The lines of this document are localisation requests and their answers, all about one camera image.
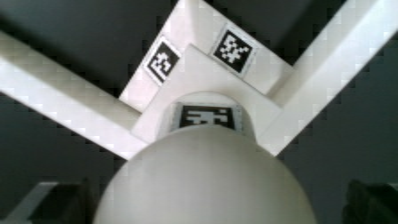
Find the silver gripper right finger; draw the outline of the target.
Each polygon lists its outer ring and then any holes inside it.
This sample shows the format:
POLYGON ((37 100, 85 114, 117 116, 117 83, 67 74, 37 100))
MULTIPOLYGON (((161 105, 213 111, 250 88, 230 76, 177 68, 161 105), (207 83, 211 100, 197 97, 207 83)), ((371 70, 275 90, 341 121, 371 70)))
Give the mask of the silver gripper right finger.
POLYGON ((348 183, 342 224, 398 224, 398 183, 348 183))

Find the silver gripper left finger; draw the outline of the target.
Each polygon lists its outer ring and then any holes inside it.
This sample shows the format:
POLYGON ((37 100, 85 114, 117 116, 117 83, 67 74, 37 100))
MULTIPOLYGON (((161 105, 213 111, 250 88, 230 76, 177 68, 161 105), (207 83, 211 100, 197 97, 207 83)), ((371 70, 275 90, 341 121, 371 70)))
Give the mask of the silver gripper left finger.
POLYGON ((88 182, 39 182, 0 224, 92 224, 88 182))

